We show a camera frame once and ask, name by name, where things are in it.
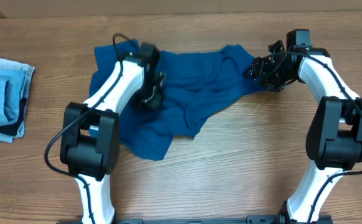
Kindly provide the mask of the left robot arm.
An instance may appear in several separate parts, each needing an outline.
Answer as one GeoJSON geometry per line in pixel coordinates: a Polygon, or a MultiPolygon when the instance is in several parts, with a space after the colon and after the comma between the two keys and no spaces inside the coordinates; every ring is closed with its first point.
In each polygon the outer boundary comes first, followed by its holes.
{"type": "Polygon", "coordinates": [[[163,99],[165,75],[157,72],[159,50],[142,43],[136,53],[118,55],[110,76],[84,103],[64,111],[60,160],[76,180],[82,199],[81,223],[114,223],[110,174],[120,148],[120,114],[128,104],[155,110],[163,99]]]}

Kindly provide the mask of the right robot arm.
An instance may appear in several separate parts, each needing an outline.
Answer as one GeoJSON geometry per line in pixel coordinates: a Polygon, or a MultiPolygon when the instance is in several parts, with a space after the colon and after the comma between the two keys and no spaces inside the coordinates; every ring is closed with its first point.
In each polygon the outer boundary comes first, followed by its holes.
{"type": "Polygon", "coordinates": [[[294,29],[286,41],[268,46],[270,55],[256,57],[244,76],[268,91],[298,81],[306,84],[318,108],[305,149],[310,160],[297,189],[276,215],[249,215],[247,223],[332,223],[320,210],[344,176],[362,174],[362,98],[336,72],[330,54],[311,45],[308,29],[294,29]]]}

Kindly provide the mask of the dark blue t-shirt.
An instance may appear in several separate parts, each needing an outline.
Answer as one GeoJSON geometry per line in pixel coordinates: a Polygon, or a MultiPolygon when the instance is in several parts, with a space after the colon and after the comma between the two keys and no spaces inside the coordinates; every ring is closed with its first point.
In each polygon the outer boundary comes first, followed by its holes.
{"type": "Polygon", "coordinates": [[[209,53],[162,51],[156,67],[166,75],[160,107],[127,103],[120,113],[120,141],[142,159],[164,159],[174,136],[195,137],[211,115],[263,90],[259,80],[243,76],[253,59],[241,45],[209,53]]]}

